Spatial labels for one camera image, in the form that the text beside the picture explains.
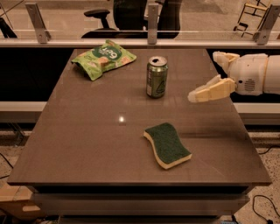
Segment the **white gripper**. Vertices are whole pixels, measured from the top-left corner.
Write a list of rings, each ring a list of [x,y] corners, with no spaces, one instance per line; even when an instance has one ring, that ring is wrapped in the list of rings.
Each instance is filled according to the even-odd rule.
[[[205,85],[195,88],[187,98],[189,102],[209,102],[229,97],[234,91],[239,95],[261,95],[268,55],[231,52],[213,52],[216,62],[230,78],[218,74]]]

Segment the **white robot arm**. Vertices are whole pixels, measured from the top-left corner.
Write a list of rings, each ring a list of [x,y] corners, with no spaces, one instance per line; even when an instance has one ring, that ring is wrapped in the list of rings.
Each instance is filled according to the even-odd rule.
[[[227,74],[218,74],[205,85],[188,94],[190,102],[209,102],[239,95],[280,94],[280,56],[265,53],[240,56],[231,52],[214,52],[213,61]]]

